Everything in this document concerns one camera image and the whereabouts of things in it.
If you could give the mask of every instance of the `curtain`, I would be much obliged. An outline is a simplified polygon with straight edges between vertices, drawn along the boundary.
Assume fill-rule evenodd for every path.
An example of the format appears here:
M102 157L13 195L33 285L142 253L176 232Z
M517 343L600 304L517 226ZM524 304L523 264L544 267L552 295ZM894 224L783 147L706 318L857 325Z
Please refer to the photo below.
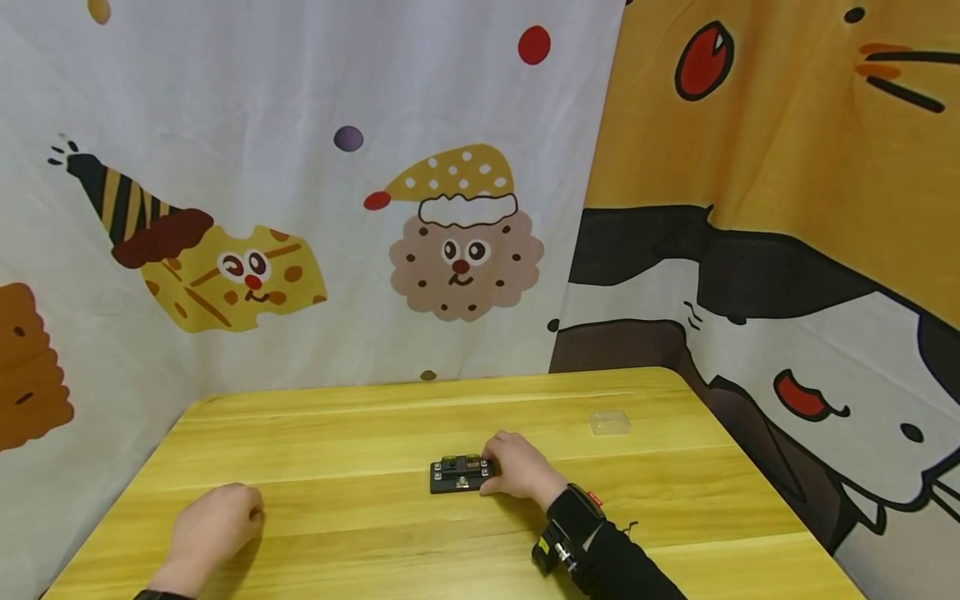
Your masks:
M546 372L622 13L3 3L0 595L201 397Z
M873 600L960 586L958 16L628 2L551 324L682 374Z

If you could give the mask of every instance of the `wrist-mounted device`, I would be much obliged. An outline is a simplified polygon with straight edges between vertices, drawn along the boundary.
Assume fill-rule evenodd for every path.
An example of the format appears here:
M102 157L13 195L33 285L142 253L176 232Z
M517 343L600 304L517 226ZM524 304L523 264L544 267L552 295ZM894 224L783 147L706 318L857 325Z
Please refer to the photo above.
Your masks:
M586 556L584 542L602 525L607 517L600 510L599 498L569 484L546 511L547 526L534 544L531 556L544 575L559 563L571 573Z

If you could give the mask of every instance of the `hand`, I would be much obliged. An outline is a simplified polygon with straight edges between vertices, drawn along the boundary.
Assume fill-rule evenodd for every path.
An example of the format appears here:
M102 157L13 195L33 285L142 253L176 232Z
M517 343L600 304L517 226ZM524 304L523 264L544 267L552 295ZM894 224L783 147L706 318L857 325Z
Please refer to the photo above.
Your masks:
M497 431L481 456L493 458L500 474L484 482L480 495L503 492L514 498L533 498L546 512L566 490L566 477L550 467L540 451L518 433Z
M263 528L263 497L256 488L231 483L211 490L180 511L166 562L149 589L191 598Z

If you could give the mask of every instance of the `black sleeve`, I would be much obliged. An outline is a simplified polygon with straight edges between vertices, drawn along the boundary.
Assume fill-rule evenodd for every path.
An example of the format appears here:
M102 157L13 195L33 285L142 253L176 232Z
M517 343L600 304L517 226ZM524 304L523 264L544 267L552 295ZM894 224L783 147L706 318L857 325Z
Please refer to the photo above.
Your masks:
M573 583L592 600L686 600L646 553L608 521L577 565Z

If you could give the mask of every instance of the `wooden table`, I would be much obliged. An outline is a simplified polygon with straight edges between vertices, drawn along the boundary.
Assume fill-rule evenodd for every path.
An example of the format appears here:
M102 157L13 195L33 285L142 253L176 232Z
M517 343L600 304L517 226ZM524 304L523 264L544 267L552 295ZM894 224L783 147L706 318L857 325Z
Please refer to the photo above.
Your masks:
M596 411L629 435L594 437ZM263 540L215 598L576 598L542 578L535 505L431 496L428 466L519 431L604 502L691 600L862 596L700 400L660 369L267 392L188 410L47 600L128 600L163 559L174 515L220 484L263 491Z

